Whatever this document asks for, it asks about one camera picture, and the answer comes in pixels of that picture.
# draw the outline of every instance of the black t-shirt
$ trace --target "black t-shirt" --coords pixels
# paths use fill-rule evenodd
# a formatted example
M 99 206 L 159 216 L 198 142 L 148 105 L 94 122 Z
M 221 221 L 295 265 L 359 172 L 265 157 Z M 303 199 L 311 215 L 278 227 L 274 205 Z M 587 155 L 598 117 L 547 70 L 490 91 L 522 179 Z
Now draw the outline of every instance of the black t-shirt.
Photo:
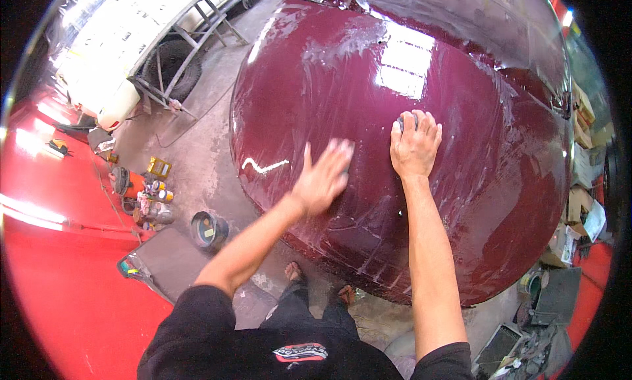
M 156 330 L 138 379 L 401 379 L 370 344 L 334 328 L 235 331 L 230 298 L 216 287 L 186 290 Z M 470 379 L 470 345 L 420 360 L 412 379 Z

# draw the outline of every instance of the t-shirt logo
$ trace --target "t-shirt logo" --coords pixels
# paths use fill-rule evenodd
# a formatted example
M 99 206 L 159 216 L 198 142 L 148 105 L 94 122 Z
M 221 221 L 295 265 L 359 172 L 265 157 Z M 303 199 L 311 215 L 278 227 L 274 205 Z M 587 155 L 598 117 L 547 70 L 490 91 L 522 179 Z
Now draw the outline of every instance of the t-shirt logo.
M 320 343 L 294 344 L 273 351 L 279 362 L 322 361 L 327 358 L 327 348 Z

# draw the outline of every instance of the foot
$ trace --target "foot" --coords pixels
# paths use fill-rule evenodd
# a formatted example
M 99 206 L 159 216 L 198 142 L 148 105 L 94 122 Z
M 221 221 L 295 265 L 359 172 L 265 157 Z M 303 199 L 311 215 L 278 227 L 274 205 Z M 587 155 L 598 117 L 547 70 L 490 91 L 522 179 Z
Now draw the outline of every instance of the foot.
M 289 281 L 298 280 L 303 277 L 303 271 L 296 262 L 290 262 L 285 267 L 285 277 L 288 278 Z
M 338 291 L 338 298 L 344 302 L 345 306 L 349 307 L 355 301 L 355 289 L 349 284 L 345 285 Z

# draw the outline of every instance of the glossy paint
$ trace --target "glossy paint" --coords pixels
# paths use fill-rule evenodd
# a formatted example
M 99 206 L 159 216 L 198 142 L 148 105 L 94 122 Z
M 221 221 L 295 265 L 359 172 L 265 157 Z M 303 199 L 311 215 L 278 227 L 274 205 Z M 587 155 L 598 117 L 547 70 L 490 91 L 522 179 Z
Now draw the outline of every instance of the glossy paint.
M 266 211 L 298 178 L 305 142 L 316 158 L 330 138 L 353 140 L 347 189 L 284 239 L 353 285 L 409 304 L 407 206 L 389 133 L 402 111 L 430 111 L 444 127 L 431 190 L 461 304 L 493 297 L 533 265 L 557 226 L 571 140 L 555 107 L 561 92 L 502 66 L 367 13 L 285 0 L 233 94 L 244 191 Z

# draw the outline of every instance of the person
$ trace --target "person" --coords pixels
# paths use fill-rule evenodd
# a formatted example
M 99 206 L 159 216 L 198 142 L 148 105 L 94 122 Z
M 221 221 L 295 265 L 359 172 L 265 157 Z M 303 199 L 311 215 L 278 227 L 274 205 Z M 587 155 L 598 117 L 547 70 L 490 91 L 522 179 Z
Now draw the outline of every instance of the person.
M 409 267 L 417 363 L 412 379 L 467 379 L 470 345 L 462 321 L 454 261 L 428 176 L 441 143 L 430 113 L 404 112 L 391 131 L 391 161 L 401 178 L 409 219 Z M 235 290 L 256 271 L 292 224 L 328 209 L 348 180 L 352 143 L 332 139 L 280 202 L 241 232 L 202 269 L 160 324 L 138 366 L 139 379 L 400 379 L 395 365 L 360 341 L 347 312 L 345 286 L 322 319 L 308 310 L 307 280 L 296 263 L 289 285 L 258 329 L 236 331 Z

